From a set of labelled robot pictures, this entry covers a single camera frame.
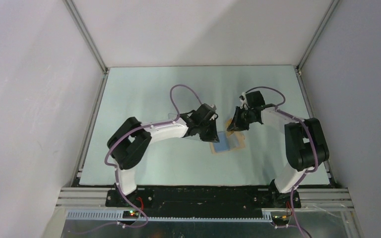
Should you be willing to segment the blue credit card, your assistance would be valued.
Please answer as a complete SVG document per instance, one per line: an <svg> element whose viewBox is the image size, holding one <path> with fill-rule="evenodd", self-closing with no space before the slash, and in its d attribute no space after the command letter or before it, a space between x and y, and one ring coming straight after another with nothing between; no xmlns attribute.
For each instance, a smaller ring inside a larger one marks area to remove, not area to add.
<svg viewBox="0 0 381 238"><path fill-rule="evenodd" d="M231 150L228 138L225 132L218 133L218 142L211 143L211 151L213 154L223 153Z"/></svg>

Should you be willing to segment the beige leather card holder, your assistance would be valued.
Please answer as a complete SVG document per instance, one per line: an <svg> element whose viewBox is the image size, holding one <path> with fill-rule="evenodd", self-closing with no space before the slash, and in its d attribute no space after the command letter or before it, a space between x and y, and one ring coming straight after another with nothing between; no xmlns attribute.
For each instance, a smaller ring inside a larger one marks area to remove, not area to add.
<svg viewBox="0 0 381 238"><path fill-rule="evenodd" d="M218 132L219 142L210 143L212 154L221 154L233 150L244 149L245 136L241 132L228 134L227 131Z"/></svg>

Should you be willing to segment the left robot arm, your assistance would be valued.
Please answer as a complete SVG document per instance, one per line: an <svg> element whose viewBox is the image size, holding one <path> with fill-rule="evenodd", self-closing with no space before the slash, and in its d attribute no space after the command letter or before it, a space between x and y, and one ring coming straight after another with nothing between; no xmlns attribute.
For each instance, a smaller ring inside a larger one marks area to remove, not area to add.
<svg viewBox="0 0 381 238"><path fill-rule="evenodd" d="M172 138L198 136L203 142L218 143L216 106L202 104L197 110L177 115L167 121L143 124L136 117L128 118L107 142L105 164L115 168L118 201L132 206L137 200L136 166L149 145Z"/></svg>

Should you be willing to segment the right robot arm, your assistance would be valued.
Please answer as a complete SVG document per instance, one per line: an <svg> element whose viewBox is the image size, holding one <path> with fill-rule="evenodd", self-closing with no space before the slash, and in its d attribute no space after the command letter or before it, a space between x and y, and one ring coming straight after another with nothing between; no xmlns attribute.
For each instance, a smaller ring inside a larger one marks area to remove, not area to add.
<svg viewBox="0 0 381 238"><path fill-rule="evenodd" d="M241 104L235 108L228 132L246 131L250 124L260 123L284 134L287 164L271 182L275 190L268 195L271 205L282 207L289 200L288 193L296 190L307 174L316 172L320 164L329 159L320 121L302 119L281 110L279 105L267 104L259 87L243 92L239 100Z"/></svg>

